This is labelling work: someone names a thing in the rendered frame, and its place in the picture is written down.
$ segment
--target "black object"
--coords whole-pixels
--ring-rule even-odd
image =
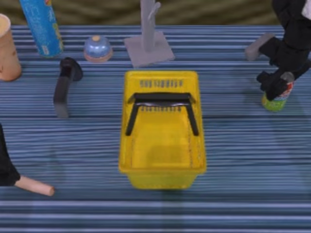
[[[11,162],[0,124],[0,186],[13,186],[19,180],[20,174]]]
[[[195,120],[194,112],[192,109],[192,102],[195,100],[190,93],[168,93],[168,92],[154,92],[154,93],[135,93],[129,100],[134,102],[130,119],[126,128],[126,136],[130,136],[134,128],[135,120],[138,114],[138,109],[141,106],[149,107],[176,107],[185,106],[192,132],[195,136],[199,135],[198,126]]]
[[[60,61],[60,75],[57,80],[54,92],[54,108],[59,118],[68,118],[67,95],[72,81],[80,81],[83,72],[80,65],[70,57],[66,57]]]
[[[286,81],[280,78],[284,72],[291,72],[297,80],[311,67],[308,59],[311,20],[301,14],[305,3],[306,0],[272,0],[274,12],[285,33],[282,40],[273,37],[259,49],[260,53],[270,58],[270,65],[278,67],[273,74],[263,71],[257,77],[268,100],[273,100],[287,89]]]

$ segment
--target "blue dome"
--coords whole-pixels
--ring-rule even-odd
[[[110,53],[111,46],[106,37],[95,35],[86,40],[84,51],[90,57],[101,58]]]

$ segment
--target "yellow plastic container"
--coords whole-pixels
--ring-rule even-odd
[[[120,172],[139,189],[185,189],[206,168],[197,73],[127,72]]]

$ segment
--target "striped surface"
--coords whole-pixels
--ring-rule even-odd
[[[208,172],[183,192],[138,191],[118,172],[123,39],[139,27],[62,27],[65,52],[84,77],[69,92],[71,118],[57,119],[52,96],[59,60],[44,60],[23,26],[13,33],[23,76],[0,83],[0,122],[23,175],[55,185],[53,198],[0,189],[1,233],[309,233],[311,96],[307,73],[286,108],[260,105],[255,77],[267,59],[246,62],[245,46],[279,27],[167,26],[176,60],[146,69],[200,76]],[[106,35],[113,58],[83,59],[84,40]]]
[[[138,25],[140,0],[52,0],[60,25]],[[278,24],[271,0],[159,0],[163,25]],[[26,24],[18,0],[1,0],[0,12]]]

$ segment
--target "red and green can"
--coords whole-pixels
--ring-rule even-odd
[[[293,75],[293,73],[285,72],[281,76],[281,78],[287,81],[287,90],[284,91],[281,95],[279,95],[272,101],[269,101],[267,99],[266,93],[264,93],[261,99],[261,103],[263,107],[269,111],[273,111],[273,112],[281,111],[284,108],[285,103],[294,87],[295,76]]]

